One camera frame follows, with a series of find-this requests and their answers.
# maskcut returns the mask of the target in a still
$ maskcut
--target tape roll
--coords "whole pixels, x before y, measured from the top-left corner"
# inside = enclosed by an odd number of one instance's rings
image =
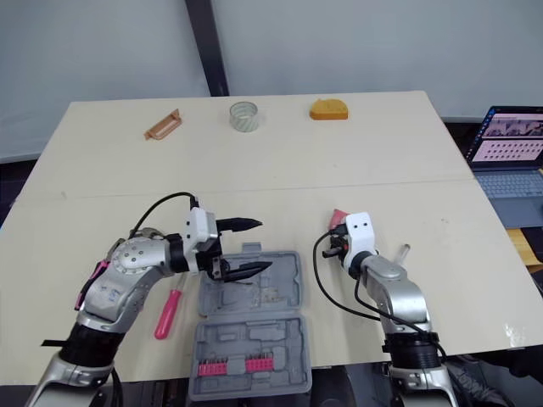
[[[230,124],[237,131],[249,132],[258,128],[258,108],[251,102],[237,102],[230,108]]]

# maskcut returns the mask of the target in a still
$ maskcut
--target brown plastic part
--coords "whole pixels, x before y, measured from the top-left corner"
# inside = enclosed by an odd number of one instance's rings
[[[309,116],[313,120],[346,120],[349,109],[340,99],[318,99],[311,106]]]
[[[175,109],[168,114],[164,119],[159,121],[156,125],[145,131],[145,140],[154,138],[155,140],[162,140],[169,135],[181,124],[181,116],[179,115],[179,109]]]

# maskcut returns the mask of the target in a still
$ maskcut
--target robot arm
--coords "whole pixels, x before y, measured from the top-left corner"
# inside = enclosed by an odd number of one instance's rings
[[[68,339],[46,341],[61,349],[52,357],[27,407],[103,405],[98,389],[112,372],[117,349],[149,291],[161,278],[202,270],[213,280],[232,282],[272,264],[254,262],[230,270],[222,258],[221,232],[248,230],[261,225],[257,220],[216,220],[211,212],[193,206],[186,225],[183,236],[164,236],[144,228],[112,247],[81,290]]]
[[[423,293],[400,264],[408,249],[404,247],[396,262],[378,255],[370,216],[359,213],[347,215],[344,224],[334,229],[332,247],[323,255],[339,257],[343,268],[357,280],[356,299],[382,316],[383,351],[392,359],[393,405],[419,405],[432,399],[432,405],[458,407],[448,371],[439,360],[438,336],[431,332]],[[377,307],[358,297],[361,284]]]

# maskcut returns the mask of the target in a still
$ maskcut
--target laptop screen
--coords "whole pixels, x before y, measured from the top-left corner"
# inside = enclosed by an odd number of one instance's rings
[[[491,107],[466,159],[477,169],[540,168],[543,164],[543,108]]]

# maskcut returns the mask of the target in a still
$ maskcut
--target white wall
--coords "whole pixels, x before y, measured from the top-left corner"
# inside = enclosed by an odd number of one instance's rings
[[[543,105],[543,1],[215,0],[232,95],[425,90],[444,117]]]
[[[0,2],[0,162],[39,154],[73,100],[193,96],[183,0]]]

